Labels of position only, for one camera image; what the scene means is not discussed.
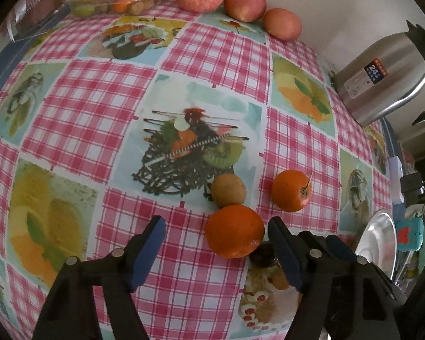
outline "tangerine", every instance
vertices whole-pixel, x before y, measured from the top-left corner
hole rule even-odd
[[[213,213],[206,223],[209,247],[223,258],[241,258],[263,241],[265,225],[254,210],[234,204]]]
[[[273,202],[287,212],[303,209],[309,203],[311,193],[310,178],[299,170],[282,171],[272,184]]]

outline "plastic fruit container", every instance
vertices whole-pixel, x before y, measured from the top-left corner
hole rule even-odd
[[[164,0],[67,0],[71,13],[78,18],[99,14],[140,15]]]

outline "green fruit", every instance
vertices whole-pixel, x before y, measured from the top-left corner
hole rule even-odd
[[[71,9],[74,16],[78,18],[87,18],[95,12],[96,7],[93,4],[76,5]]]
[[[228,140],[232,141],[222,141],[214,148],[206,150],[203,159],[218,169],[229,169],[232,167],[239,161],[244,146],[242,141],[236,141],[231,138],[228,138]]]

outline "table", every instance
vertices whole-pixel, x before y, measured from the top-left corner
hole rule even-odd
[[[66,257],[103,257],[153,215],[167,236],[133,297],[150,337],[282,339],[297,292],[275,288],[278,268],[225,260],[203,238],[215,175],[241,177],[265,223],[281,216],[295,233],[347,243],[392,209],[381,123],[352,119],[330,64],[302,42],[169,0],[140,17],[69,15],[32,45],[0,90],[0,319],[15,339],[31,337]],[[233,142],[160,158],[227,134]],[[312,173],[296,213],[271,202],[285,169]]]

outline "silver bowl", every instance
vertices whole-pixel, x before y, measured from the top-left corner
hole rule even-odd
[[[376,211],[362,233],[355,253],[381,268],[389,279],[393,278],[397,256],[397,232],[388,211]]]

